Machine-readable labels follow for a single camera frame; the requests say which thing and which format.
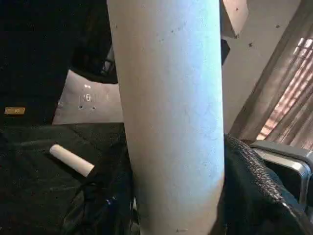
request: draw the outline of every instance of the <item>small white cylinder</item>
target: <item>small white cylinder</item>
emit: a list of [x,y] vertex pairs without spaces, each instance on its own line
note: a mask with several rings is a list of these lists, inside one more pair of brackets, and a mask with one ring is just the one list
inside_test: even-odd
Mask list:
[[94,167],[93,164],[78,157],[58,144],[55,144],[50,148],[50,154],[85,177],[88,176]]
[[108,0],[142,235],[207,235],[224,183],[218,0]]

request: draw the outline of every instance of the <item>black fabric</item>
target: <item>black fabric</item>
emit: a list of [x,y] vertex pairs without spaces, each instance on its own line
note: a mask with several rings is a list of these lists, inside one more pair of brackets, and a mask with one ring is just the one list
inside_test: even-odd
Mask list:
[[116,84],[115,62],[113,58],[108,58],[111,47],[107,1],[95,0],[79,45],[74,50],[71,70],[93,82]]
[[122,124],[0,128],[0,234],[60,233],[81,175],[50,156],[58,143],[97,164]]
[[[90,1],[0,2],[0,123],[51,124]],[[5,107],[25,107],[6,116]]]
[[[55,143],[96,165],[87,179],[49,155]],[[0,129],[1,234],[128,234],[132,187],[123,124]],[[228,136],[219,208],[212,235],[313,234],[277,175]]]
[[126,142],[113,145],[77,191],[62,235],[125,235],[130,231],[132,171]]
[[304,209],[250,147],[225,137],[227,235],[312,235]]

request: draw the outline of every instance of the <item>white wall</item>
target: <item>white wall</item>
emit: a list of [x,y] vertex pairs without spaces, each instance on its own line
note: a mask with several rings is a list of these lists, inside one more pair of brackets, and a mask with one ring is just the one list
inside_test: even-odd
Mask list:
[[300,2],[250,0],[249,17],[239,38],[225,38],[231,48],[223,66],[225,133],[251,94]]

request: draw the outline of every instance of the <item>cardboard tube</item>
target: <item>cardboard tube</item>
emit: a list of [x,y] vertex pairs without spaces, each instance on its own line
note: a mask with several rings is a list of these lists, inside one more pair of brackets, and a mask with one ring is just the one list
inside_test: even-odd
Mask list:
[[88,176],[94,167],[93,164],[78,157],[58,144],[55,144],[50,148],[50,154],[85,177]]
[[224,183],[218,0],[108,0],[143,235],[207,235]]

